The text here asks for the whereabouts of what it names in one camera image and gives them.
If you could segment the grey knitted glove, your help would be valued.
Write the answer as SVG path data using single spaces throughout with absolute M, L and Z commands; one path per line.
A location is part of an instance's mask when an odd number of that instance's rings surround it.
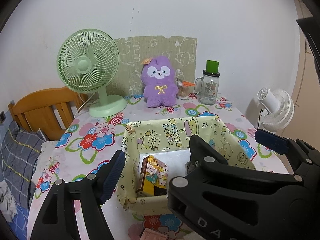
M 186 166 L 186 173 L 187 174 L 193 172 L 193 170 L 195 170 L 195 168 L 196 168 L 196 166 L 191 161 L 187 162 L 185 166 Z

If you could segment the beige door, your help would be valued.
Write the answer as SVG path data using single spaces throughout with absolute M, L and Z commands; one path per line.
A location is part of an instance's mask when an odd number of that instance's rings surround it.
M 295 18 L 295 61 L 292 67 L 291 98 L 295 105 L 293 118 L 279 134 L 302 139 L 319 149 L 319 81 L 315 58 L 309 43 L 296 20 L 311 17 L 302 0 L 293 0 Z

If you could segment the white floor fan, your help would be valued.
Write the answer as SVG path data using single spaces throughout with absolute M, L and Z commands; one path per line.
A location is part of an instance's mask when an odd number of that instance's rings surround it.
M 276 133 L 288 126 L 293 118 L 295 105 L 289 93 L 283 89 L 270 90 L 263 87 L 257 93 L 257 100 L 263 106 L 263 129 Z

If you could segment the yellow cartoon carton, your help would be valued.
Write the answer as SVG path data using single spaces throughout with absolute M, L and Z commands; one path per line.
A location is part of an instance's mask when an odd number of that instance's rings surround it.
M 163 196 L 167 193 L 169 166 L 153 155 L 142 161 L 136 193 L 140 197 Z

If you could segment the floral tablecloth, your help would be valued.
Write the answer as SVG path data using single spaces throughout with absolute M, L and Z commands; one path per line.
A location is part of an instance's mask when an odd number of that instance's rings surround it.
M 198 102 L 194 93 L 185 100 L 177 100 L 173 107 L 149 108 L 140 96 L 129 96 L 127 102 L 122 112 L 111 117 L 96 119 L 88 112 L 81 113 L 58 142 L 45 144 L 43 158 L 46 163 L 38 164 L 36 168 L 34 179 L 37 185 L 28 217 L 28 234 L 32 233 L 39 210 L 55 181 L 75 182 L 96 173 L 117 150 L 124 151 L 125 127 L 132 121 L 217 115 L 239 139 L 240 146 L 257 170 L 287 173 L 276 153 L 256 142 L 252 124 L 224 97 L 219 97 L 212 106 Z M 180 239 L 190 233 L 190 229 L 170 212 L 138 216 L 124 210 L 118 201 L 117 189 L 102 210 L 115 239 L 138 239 L 144 228 L 165 234 L 168 239 Z

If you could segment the pink mask packet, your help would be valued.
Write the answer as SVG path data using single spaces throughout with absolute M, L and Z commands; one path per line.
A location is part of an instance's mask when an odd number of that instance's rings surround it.
M 145 228 L 140 240 L 167 240 L 167 235 Z

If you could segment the yellow cartoon paper box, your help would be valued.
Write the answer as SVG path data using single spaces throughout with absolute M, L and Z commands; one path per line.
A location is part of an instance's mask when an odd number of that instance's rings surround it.
M 117 186 L 117 198 L 124 210 L 138 216 L 169 213 L 166 195 L 140 197 L 136 193 L 142 161 L 148 155 L 169 166 L 169 180 L 186 175 L 191 149 L 197 148 L 191 137 L 199 136 L 230 166 L 253 170 L 254 164 L 240 146 L 239 139 L 217 115 L 132 121 L 124 131 L 122 149 L 125 165 Z

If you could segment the grey plaid pillow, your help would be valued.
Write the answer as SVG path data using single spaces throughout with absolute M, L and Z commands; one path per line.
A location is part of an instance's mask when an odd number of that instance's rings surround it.
M 43 143 L 40 133 L 28 132 L 15 121 L 10 123 L 1 143 L 1 180 L 25 209 L 30 208 L 35 192 L 32 176 Z

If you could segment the glass jar with green lid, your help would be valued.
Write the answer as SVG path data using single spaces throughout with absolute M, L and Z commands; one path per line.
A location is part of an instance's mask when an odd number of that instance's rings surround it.
M 219 62 L 207 60 L 203 76 L 195 80 L 194 91 L 200 103 L 205 105 L 214 105 L 216 103 L 219 77 Z

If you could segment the toothpick holder orange lid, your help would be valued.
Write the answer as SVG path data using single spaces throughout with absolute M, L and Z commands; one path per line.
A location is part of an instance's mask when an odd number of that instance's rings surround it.
M 181 79 L 176 79 L 176 85 L 178 87 L 177 98 L 181 100 L 185 100 L 188 98 L 190 93 L 190 89 L 195 86 L 195 83 L 188 82 Z

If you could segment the purple plush toy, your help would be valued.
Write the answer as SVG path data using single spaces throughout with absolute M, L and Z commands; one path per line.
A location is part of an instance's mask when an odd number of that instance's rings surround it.
M 149 108 L 172 107 L 176 104 L 178 87 L 175 70 L 166 56 L 144 59 L 141 81 L 144 85 L 143 96 Z

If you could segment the green desk fan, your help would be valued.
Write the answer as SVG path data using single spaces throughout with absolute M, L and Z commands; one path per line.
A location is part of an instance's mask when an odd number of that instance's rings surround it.
M 107 33 L 82 29 L 61 45 L 56 59 L 57 73 L 62 82 L 79 94 L 98 93 L 89 107 L 95 118 L 113 116 L 127 106 L 119 95 L 107 95 L 106 87 L 113 81 L 119 67 L 118 47 Z

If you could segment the green cartoon patterned board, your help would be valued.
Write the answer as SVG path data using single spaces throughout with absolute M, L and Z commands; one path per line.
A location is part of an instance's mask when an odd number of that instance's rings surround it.
M 189 82 L 195 80 L 197 38 L 136 36 L 119 38 L 115 42 L 119 50 L 119 68 L 113 81 L 107 86 L 108 95 L 142 95 L 142 62 L 160 55 L 170 60 L 176 78 Z

